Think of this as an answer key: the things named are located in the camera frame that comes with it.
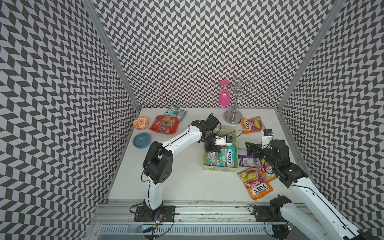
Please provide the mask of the purple candy bag back side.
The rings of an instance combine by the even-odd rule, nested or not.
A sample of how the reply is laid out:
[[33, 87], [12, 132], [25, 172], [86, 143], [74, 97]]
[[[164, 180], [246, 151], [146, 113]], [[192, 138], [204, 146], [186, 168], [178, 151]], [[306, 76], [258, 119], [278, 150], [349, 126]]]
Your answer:
[[238, 158], [240, 167], [262, 166], [261, 159], [248, 155], [247, 149], [238, 148]]

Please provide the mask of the teal Fox's mint candy bag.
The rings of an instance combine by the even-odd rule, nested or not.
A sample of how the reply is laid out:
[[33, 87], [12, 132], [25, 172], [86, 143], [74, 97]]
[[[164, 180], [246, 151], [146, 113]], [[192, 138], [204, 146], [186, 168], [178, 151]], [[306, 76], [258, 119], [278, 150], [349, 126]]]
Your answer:
[[234, 146], [222, 146], [219, 152], [208, 153], [209, 166], [234, 168], [236, 163], [236, 148]]

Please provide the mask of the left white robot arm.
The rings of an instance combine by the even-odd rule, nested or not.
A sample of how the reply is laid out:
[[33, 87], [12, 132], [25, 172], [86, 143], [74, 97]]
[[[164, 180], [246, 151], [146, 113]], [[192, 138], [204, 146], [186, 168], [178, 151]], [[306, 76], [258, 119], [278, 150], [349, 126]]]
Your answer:
[[219, 120], [210, 114], [205, 120], [193, 121], [185, 131], [168, 141], [151, 143], [142, 172], [149, 182], [148, 195], [143, 203], [149, 212], [159, 211], [163, 205], [163, 183], [172, 173], [173, 158], [195, 143], [204, 143], [211, 149], [216, 147], [214, 130], [219, 123]]

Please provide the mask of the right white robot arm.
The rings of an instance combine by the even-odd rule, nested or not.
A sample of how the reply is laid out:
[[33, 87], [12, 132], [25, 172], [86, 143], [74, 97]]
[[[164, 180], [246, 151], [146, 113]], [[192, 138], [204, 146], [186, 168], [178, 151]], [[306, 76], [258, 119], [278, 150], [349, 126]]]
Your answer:
[[369, 231], [362, 231], [344, 217], [318, 190], [305, 171], [291, 162], [289, 147], [284, 140], [271, 140], [265, 147], [246, 142], [249, 155], [261, 157], [272, 168], [278, 180], [298, 196], [315, 220], [302, 213], [285, 196], [270, 201], [273, 220], [285, 220], [311, 240], [375, 240]]

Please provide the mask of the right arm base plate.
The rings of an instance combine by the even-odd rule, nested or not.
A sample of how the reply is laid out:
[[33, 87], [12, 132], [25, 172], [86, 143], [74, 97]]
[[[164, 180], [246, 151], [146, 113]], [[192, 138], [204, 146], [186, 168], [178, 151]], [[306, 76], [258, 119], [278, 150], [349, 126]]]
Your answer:
[[280, 209], [274, 206], [253, 206], [253, 213], [258, 223], [261, 222], [284, 222]]

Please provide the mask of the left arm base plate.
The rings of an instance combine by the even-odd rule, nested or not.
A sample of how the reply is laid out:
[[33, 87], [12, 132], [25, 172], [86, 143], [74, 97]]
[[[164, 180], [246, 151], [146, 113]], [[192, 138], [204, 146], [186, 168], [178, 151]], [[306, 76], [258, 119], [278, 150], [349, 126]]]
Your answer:
[[154, 223], [161, 214], [165, 215], [163, 222], [173, 222], [175, 212], [176, 206], [160, 206], [156, 210], [151, 210], [147, 206], [139, 206], [136, 209], [134, 222]]

